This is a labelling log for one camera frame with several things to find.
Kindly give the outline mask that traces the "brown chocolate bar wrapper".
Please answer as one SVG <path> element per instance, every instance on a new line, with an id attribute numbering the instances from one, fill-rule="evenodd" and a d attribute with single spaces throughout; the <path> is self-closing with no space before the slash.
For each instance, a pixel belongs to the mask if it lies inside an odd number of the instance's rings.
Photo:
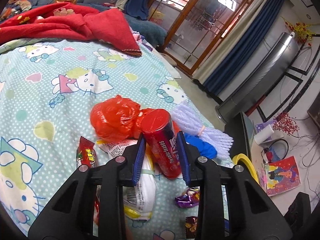
<path id="1" fill-rule="evenodd" d="M 186 239 L 194 239 L 196 237 L 197 221 L 197 216 L 189 216 L 185 218 Z"/>

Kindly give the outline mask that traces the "red snack tube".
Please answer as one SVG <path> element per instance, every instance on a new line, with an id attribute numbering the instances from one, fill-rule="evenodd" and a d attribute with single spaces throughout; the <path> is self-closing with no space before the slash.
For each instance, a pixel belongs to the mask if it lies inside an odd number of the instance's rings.
<path id="1" fill-rule="evenodd" d="M 177 178 L 181 168 L 170 113 L 164 109 L 155 109 L 143 118 L 140 127 L 162 173 L 168 179 Z"/>

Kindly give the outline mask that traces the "yellow rimmed black trash bin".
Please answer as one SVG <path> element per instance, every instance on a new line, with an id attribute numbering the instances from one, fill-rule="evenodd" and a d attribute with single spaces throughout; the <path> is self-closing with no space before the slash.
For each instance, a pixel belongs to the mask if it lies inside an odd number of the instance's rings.
<path id="1" fill-rule="evenodd" d="M 235 165 L 240 165 L 240 164 L 244 164 L 244 167 L 247 168 L 247 170 L 249 171 L 249 173 L 251 174 L 251 176 L 253 177 L 253 179 L 259 183 L 259 179 L 257 176 L 257 172 L 252 164 L 252 162 L 250 161 L 249 157 L 243 153 L 237 154 L 232 158 L 232 162 Z"/>

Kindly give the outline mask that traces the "small red candy wrapper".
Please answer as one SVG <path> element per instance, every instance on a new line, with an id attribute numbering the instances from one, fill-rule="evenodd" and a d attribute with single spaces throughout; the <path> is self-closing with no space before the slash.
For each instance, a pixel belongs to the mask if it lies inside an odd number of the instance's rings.
<path id="1" fill-rule="evenodd" d="M 80 137 L 75 160 L 77 168 L 81 165 L 87 165 L 89 168 L 96 167 L 97 157 L 94 150 L 94 142 L 85 137 Z"/>

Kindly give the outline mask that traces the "purple candy wrapper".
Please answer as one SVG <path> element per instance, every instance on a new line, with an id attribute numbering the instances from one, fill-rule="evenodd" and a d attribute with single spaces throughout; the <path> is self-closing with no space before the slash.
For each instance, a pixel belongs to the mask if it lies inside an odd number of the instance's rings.
<path id="1" fill-rule="evenodd" d="M 198 206 L 200 202 L 200 189 L 189 187 L 182 194 L 175 198 L 175 203 L 180 208 L 192 208 Z"/>

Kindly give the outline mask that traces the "white yellow snack bag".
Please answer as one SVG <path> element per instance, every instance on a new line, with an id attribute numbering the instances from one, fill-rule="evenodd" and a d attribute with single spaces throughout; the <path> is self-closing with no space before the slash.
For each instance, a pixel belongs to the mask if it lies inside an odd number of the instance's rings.
<path id="1" fill-rule="evenodd" d="M 127 146 L 135 145 L 137 140 L 125 139 L 117 144 L 97 140 L 101 150 L 115 158 L 124 153 Z M 124 212 L 132 220 L 150 220 L 156 198 L 156 182 L 150 147 L 147 146 L 140 180 L 135 187 L 124 189 Z"/>

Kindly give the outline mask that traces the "white vase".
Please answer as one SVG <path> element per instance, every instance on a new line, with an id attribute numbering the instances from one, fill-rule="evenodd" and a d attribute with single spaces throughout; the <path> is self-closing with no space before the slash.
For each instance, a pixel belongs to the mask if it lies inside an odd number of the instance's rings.
<path id="1" fill-rule="evenodd" d="M 260 132 L 258 132 L 254 136 L 255 143 L 257 145 L 262 144 L 265 142 L 272 134 L 274 133 L 274 130 L 272 129 L 271 125 L 267 125 L 265 128 L 263 128 Z"/>

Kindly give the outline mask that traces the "blue plastic wrapper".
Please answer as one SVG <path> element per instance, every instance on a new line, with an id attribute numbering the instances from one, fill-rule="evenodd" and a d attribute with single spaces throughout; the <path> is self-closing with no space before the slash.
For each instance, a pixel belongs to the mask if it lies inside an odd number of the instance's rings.
<path id="1" fill-rule="evenodd" d="M 198 136 L 184 133 L 184 138 L 188 144 L 195 146 L 198 149 L 201 156 L 205 156 L 208 159 L 217 157 L 217 150 L 215 147 L 210 143 L 203 141 Z"/>

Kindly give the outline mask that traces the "red berry branches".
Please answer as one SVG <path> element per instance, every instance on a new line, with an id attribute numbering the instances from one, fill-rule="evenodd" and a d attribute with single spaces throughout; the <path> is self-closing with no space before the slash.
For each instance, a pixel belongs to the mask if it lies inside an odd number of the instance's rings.
<path id="1" fill-rule="evenodd" d="M 287 112 L 282 112 L 274 118 L 272 128 L 274 131 L 281 131 L 287 135 L 294 135 L 299 131 L 296 121 Z"/>

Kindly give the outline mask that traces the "red plastic bag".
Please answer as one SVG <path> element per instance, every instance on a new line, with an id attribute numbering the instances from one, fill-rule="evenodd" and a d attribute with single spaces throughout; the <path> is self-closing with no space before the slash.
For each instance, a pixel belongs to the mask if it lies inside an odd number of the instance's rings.
<path id="1" fill-rule="evenodd" d="M 138 139 L 143 118 L 152 108 L 141 109 L 140 104 L 117 95 L 93 106 L 90 122 L 96 135 L 106 142 L 118 143 L 125 139 Z"/>

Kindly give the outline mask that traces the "lavender foam fruit net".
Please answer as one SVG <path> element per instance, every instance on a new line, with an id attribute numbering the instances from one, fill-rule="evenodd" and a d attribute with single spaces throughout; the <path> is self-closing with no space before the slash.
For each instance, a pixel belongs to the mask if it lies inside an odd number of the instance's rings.
<path id="1" fill-rule="evenodd" d="M 218 129 L 205 126 L 196 111 L 186 101 L 178 104 L 171 111 L 171 117 L 183 132 L 211 144 L 217 151 L 217 158 L 229 158 L 233 138 Z"/>

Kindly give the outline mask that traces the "Hello Kitty patterned blanket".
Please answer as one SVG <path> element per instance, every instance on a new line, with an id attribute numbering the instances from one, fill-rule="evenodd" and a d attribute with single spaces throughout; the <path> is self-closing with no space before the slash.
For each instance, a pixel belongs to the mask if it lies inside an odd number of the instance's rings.
<path id="1" fill-rule="evenodd" d="M 1 46 L 1 208 L 8 217 L 1 222 L 1 239 L 29 239 L 33 222 L 77 169 L 80 137 L 94 142 L 96 167 L 113 159 L 97 145 L 101 138 L 90 122 L 97 103 L 120 95 L 141 109 L 171 115 L 186 101 L 205 126 L 214 127 L 162 60 L 139 47 L 140 57 L 98 42 L 19 39 Z M 126 239 L 185 239 L 185 218 L 196 216 L 198 209 L 177 206 L 175 198 L 188 188 L 182 172 L 168 179 L 151 157 L 152 217 L 125 215 Z"/>

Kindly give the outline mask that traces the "wooden glass sliding door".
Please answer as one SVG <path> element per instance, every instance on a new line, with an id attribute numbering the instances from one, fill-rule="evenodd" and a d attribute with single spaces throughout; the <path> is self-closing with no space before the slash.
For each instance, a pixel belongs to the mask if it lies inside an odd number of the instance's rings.
<path id="1" fill-rule="evenodd" d="M 150 22 L 167 32 L 160 51 L 193 75 L 253 0 L 149 0 Z"/>

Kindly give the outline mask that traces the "blue curtain right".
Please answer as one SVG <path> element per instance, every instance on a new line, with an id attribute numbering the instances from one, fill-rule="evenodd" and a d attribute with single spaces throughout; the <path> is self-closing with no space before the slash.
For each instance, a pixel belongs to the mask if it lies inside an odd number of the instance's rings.
<path id="1" fill-rule="evenodd" d="M 204 82 L 205 91 L 218 95 L 252 56 L 276 19 L 284 0 L 267 0 L 244 35 Z"/>

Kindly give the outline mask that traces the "yellow flower branches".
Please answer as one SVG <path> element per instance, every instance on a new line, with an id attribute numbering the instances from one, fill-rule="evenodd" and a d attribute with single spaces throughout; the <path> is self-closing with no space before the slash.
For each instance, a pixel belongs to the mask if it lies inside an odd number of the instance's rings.
<path id="1" fill-rule="evenodd" d="M 285 23 L 286 28 L 290 33 L 294 33 L 294 39 L 298 44 L 305 44 L 311 47 L 311 41 L 316 36 L 310 27 L 312 24 L 306 24 L 304 22 L 291 23 L 284 17 L 281 17 Z"/>

